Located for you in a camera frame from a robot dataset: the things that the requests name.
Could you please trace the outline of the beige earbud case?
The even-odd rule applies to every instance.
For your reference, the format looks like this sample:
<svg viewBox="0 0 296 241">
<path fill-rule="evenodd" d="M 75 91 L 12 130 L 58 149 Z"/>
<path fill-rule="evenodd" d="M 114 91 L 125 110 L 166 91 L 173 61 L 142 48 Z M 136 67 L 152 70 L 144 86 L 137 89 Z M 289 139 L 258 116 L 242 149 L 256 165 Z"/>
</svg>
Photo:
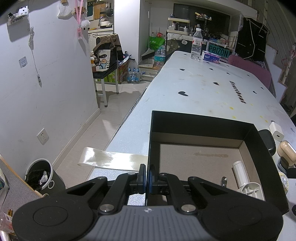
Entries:
<svg viewBox="0 0 296 241">
<path fill-rule="evenodd" d="M 296 163 L 296 151 L 288 141 L 280 142 L 277 153 L 280 157 L 286 159 L 289 166 L 293 166 Z"/>
</svg>

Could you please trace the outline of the pack of water bottles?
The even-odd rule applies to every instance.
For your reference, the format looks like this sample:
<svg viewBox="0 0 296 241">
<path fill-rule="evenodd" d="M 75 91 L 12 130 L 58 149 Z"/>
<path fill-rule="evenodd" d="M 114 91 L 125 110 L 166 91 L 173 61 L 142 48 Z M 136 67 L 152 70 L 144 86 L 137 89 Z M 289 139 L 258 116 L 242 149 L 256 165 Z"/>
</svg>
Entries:
<svg viewBox="0 0 296 241">
<path fill-rule="evenodd" d="M 126 79 L 127 83 L 140 83 L 140 71 L 139 68 L 128 68 L 128 75 Z"/>
</svg>

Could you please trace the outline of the black hanging garment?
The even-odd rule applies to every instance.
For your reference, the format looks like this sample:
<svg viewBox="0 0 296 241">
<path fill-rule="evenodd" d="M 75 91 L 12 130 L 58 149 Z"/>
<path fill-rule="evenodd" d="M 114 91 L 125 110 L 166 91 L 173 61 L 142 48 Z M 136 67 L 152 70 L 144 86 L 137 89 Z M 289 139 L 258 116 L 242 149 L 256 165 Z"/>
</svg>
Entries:
<svg viewBox="0 0 296 241">
<path fill-rule="evenodd" d="M 251 18 L 243 18 L 243 27 L 238 32 L 235 52 L 243 59 L 263 61 L 268 28 Z"/>
</svg>

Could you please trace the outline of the white lint roller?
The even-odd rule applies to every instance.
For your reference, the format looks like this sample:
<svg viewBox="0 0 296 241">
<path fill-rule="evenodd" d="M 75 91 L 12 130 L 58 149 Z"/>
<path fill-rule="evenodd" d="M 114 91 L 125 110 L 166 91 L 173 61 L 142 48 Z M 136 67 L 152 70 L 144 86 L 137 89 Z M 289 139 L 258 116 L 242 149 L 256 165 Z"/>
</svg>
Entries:
<svg viewBox="0 0 296 241">
<path fill-rule="evenodd" d="M 232 169 L 238 185 L 238 192 L 265 201 L 261 185 L 249 180 L 247 170 L 242 161 L 234 162 Z"/>
</svg>

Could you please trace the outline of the green shopping bag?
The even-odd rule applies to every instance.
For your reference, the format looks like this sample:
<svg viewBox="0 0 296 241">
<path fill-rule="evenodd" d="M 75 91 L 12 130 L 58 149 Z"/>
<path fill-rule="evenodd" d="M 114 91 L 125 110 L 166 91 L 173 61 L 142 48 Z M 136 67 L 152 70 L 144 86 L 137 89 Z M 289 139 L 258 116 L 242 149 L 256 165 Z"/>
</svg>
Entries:
<svg viewBox="0 0 296 241">
<path fill-rule="evenodd" d="M 149 48 L 157 51 L 161 46 L 165 45 L 165 39 L 162 37 L 149 37 Z"/>
</svg>

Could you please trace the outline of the large water jug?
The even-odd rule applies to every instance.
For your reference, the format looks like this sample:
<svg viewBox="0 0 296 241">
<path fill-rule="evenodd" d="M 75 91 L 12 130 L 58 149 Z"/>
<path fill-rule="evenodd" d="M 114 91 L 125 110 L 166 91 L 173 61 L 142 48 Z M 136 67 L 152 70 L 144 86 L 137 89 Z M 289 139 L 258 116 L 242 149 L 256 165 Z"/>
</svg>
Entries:
<svg viewBox="0 0 296 241">
<path fill-rule="evenodd" d="M 166 47 L 160 46 L 154 54 L 154 63 L 156 66 L 163 66 L 166 60 Z"/>
</svg>

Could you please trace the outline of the clear water bottle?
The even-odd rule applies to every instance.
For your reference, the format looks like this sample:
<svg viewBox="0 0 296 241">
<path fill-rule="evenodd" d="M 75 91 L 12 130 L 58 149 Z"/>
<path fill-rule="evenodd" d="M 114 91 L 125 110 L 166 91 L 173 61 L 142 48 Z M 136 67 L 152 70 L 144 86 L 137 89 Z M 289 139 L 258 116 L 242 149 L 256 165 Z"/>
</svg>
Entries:
<svg viewBox="0 0 296 241">
<path fill-rule="evenodd" d="M 193 35 L 191 58 L 194 60 L 200 60 L 202 51 L 203 36 L 200 28 L 196 28 L 196 32 Z"/>
</svg>

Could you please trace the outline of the teal poizon box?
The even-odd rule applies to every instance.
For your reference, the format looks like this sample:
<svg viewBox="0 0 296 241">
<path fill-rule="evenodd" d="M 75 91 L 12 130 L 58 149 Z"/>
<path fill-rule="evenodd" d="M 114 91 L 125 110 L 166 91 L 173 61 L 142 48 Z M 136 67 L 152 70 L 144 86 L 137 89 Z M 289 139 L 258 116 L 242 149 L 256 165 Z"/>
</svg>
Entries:
<svg viewBox="0 0 296 241">
<path fill-rule="evenodd" d="M 207 51 L 218 55 L 221 60 L 228 61 L 229 56 L 232 54 L 232 50 L 222 45 L 217 45 L 216 43 L 212 43 L 208 41 L 207 43 Z"/>
</svg>

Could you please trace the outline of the purple tissue pack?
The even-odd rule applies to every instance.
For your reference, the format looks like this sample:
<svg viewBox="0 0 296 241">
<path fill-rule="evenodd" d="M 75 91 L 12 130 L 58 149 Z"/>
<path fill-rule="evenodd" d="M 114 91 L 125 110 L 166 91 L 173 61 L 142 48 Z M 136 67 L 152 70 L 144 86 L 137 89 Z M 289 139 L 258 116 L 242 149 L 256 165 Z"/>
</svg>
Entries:
<svg viewBox="0 0 296 241">
<path fill-rule="evenodd" d="M 203 51 L 201 55 L 202 59 L 207 61 L 207 62 L 212 62 L 212 63 L 220 63 L 220 56 L 210 53 L 208 51 Z"/>
</svg>

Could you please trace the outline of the white shelf rack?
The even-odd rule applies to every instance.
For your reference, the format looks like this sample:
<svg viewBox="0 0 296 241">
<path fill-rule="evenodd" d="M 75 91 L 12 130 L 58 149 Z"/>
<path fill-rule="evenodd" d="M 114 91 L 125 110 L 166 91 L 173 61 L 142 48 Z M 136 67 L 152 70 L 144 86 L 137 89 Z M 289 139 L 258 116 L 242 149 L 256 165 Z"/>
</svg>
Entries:
<svg viewBox="0 0 296 241">
<path fill-rule="evenodd" d="M 189 37 L 190 20 L 179 18 L 168 18 L 168 29 L 166 31 L 167 40 L 190 40 Z"/>
</svg>

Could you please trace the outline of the white wall switch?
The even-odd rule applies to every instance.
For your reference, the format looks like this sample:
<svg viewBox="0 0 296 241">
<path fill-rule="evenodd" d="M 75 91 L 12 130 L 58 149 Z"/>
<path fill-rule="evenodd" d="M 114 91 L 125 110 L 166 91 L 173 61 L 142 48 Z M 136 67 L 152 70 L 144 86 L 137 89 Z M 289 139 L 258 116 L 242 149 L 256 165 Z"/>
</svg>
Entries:
<svg viewBox="0 0 296 241">
<path fill-rule="evenodd" d="M 26 56 L 22 57 L 18 62 L 19 62 L 20 68 L 23 68 L 28 64 Z"/>
</svg>

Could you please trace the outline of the round white tape measure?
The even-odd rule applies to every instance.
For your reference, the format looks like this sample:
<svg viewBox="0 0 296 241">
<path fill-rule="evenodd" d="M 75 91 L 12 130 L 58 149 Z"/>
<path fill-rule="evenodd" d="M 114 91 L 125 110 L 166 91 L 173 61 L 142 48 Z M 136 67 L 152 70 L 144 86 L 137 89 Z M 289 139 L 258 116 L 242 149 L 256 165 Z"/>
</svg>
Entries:
<svg viewBox="0 0 296 241">
<path fill-rule="evenodd" d="M 287 194 L 288 190 L 289 190 L 288 178 L 287 178 L 286 174 L 282 173 L 282 172 L 279 172 L 279 176 L 280 176 L 280 179 L 281 179 L 281 182 L 283 185 L 284 192 L 285 192 L 285 194 Z"/>
</svg>

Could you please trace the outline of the black cardboard box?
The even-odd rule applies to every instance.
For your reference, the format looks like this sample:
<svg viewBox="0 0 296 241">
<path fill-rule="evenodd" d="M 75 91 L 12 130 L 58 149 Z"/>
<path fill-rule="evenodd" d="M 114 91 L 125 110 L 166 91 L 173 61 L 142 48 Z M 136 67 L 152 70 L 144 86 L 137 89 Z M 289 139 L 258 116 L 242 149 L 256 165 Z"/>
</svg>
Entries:
<svg viewBox="0 0 296 241">
<path fill-rule="evenodd" d="M 215 184 L 226 177 L 227 188 L 236 191 L 233 164 L 241 161 L 248 181 L 260 184 L 265 200 L 284 214 L 289 211 L 278 170 L 255 125 L 155 110 L 149 133 L 148 164 L 157 172 Z"/>
</svg>

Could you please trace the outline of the black oval case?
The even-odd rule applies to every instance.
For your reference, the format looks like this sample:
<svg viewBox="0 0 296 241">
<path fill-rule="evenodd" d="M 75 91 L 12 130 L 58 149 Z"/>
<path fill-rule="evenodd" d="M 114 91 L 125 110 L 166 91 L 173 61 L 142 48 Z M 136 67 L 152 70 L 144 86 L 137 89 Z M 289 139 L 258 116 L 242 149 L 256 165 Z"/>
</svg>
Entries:
<svg viewBox="0 0 296 241">
<path fill-rule="evenodd" d="M 269 130 L 263 129 L 258 131 L 261 139 L 263 140 L 266 148 L 268 149 L 271 156 L 276 152 L 276 145 L 274 138 Z"/>
</svg>

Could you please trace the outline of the white wall socket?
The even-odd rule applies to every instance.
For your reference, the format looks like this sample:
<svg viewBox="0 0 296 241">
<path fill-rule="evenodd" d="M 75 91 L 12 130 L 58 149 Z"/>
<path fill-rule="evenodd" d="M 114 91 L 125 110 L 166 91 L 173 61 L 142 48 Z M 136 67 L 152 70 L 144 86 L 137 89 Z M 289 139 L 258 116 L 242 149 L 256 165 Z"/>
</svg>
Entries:
<svg viewBox="0 0 296 241">
<path fill-rule="evenodd" d="M 42 145 L 46 144 L 46 142 L 49 140 L 49 135 L 47 134 L 47 131 L 45 128 L 43 128 L 38 134 L 37 138 L 40 141 Z"/>
</svg>

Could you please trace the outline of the smartwatch with dark screen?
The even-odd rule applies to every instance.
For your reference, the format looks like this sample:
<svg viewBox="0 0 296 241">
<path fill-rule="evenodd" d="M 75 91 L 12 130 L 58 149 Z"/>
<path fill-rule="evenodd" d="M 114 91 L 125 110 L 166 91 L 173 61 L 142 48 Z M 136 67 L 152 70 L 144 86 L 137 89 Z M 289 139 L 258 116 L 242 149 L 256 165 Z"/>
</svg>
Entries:
<svg viewBox="0 0 296 241">
<path fill-rule="evenodd" d="M 280 157 L 277 167 L 282 173 L 286 174 L 289 168 L 289 163 L 284 157 Z"/>
</svg>

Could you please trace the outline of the black trash bin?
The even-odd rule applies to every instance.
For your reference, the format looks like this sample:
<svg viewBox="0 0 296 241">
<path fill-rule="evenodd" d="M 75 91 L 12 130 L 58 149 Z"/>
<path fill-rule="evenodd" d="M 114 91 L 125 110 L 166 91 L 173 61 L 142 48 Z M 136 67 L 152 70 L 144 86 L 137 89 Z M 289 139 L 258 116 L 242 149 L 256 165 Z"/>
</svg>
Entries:
<svg viewBox="0 0 296 241">
<path fill-rule="evenodd" d="M 64 191 L 66 186 L 47 159 L 36 159 L 25 173 L 25 182 L 41 194 L 52 195 Z"/>
</svg>

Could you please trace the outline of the white tote bag with cartoon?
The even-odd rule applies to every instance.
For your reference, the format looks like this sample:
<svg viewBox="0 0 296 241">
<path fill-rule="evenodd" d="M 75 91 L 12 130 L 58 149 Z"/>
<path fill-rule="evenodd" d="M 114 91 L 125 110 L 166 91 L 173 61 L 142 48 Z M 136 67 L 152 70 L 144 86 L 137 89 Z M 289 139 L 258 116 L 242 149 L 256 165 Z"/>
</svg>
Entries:
<svg viewBox="0 0 296 241">
<path fill-rule="evenodd" d="M 104 72 L 109 69 L 110 66 L 110 58 L 111 58 L 111 50 L 98 50 L 96 52 L 96 64 L 95 71 L 96 72 Z"/>
</svg>

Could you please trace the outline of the white usb charger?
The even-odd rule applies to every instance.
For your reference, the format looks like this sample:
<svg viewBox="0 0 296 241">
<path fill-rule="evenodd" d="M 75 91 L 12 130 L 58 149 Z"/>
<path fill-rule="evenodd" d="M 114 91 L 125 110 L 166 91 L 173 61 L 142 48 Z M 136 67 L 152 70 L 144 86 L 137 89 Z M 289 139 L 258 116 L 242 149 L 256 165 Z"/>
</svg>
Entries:
<svg viewBox="0 0 296 241">
<path fill-rule="evenodd" d="M 281 126 L 279 124 L 275 123 L 274 121 L 272 121 L 271 124 L 269 125 L 269 130 L 270 130 L 273 138 L 278 142 L 281 142 L 283 140 L 283 138 L 285 137 Z"/>
</svg>

